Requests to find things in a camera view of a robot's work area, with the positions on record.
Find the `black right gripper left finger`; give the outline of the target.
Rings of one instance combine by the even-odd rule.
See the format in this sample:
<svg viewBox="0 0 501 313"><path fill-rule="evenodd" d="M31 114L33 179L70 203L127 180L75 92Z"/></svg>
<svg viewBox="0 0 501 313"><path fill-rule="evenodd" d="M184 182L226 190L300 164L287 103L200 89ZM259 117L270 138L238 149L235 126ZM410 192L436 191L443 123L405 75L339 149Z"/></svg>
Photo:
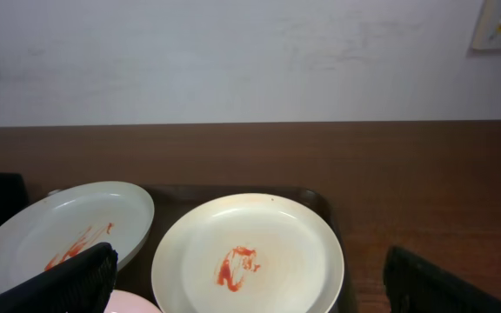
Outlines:
<svg viewBox="0 0 501 313"><path fill-rule="evenodd" d="M98 243L0 294L0 313L103 313L117 263L111 245Z"/></svg>

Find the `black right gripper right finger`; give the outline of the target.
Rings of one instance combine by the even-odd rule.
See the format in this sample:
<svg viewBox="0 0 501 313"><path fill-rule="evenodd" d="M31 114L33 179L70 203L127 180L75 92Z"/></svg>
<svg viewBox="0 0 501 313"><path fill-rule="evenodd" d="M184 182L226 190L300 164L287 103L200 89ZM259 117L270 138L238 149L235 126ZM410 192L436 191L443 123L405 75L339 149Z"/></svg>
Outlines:
<svg viewBox="0 0 501 313"><path fill-rule="evenodd" d="M501 300L402 247L384 263L391 313L501 313Z"/></svg>

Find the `pink-white plate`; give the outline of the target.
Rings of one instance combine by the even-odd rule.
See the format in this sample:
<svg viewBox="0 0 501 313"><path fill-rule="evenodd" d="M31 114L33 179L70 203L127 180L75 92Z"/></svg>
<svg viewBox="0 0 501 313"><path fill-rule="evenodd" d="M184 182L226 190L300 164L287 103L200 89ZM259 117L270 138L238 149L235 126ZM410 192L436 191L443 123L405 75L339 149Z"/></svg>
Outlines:
<svg viewBox="0 0 501 313"><path fill-rule="evenodd" d="M123 290L113 290L104 313L162 313L147 299Z"/></svg>

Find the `grey-white plate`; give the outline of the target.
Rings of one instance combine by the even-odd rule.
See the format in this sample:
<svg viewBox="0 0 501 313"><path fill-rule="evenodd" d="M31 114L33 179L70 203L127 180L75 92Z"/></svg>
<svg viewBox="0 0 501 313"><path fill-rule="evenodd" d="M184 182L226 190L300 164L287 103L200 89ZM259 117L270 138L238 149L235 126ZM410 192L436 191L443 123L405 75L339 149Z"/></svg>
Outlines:
<svg viewBox="0 0 501 313"><path fill-rule="evenodd" d="M0 226L0 294L101 242L122 269L145 244L154 214L150 194L124 182L79 185L33 203Z"/></svg>

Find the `large brown serving tray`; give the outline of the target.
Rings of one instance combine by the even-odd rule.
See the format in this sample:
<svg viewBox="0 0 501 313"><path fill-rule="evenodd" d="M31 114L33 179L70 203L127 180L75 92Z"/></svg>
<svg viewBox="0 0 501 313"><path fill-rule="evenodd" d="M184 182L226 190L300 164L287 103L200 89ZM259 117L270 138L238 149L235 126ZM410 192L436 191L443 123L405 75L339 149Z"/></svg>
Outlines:
<svg viewBox="0 0 501 313"><path fill-rule="evenodd" d="M342 248L345 269L343 287L333 308L328 312L353 312L356 310L356 298L345 258L344 244L337 227L337 219L333 208L317 192L298 187L151 186L149 193L156 209L155 219L150 228L150 236L132 262L120 271L117 279L117 287L120 290L127 290L139 295L159 308L151 287L151 267L157 246L168 229L184 214L203 203L223 196L259 193L281 196L301 203L328 223Z"/></svg>

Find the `cream dirty plate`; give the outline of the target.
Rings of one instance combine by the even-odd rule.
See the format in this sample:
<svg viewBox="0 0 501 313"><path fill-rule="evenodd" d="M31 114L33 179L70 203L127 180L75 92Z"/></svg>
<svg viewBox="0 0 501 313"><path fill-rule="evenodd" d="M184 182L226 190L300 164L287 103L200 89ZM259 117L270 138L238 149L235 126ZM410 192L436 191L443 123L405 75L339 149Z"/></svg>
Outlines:
<svg viewBox="0 0 501 313"><path fill-rule="evenodd" d="M344 255L317 213L281 196L223 196L184 214L151 267L163 312L330 311L343 287Z"/></svg>

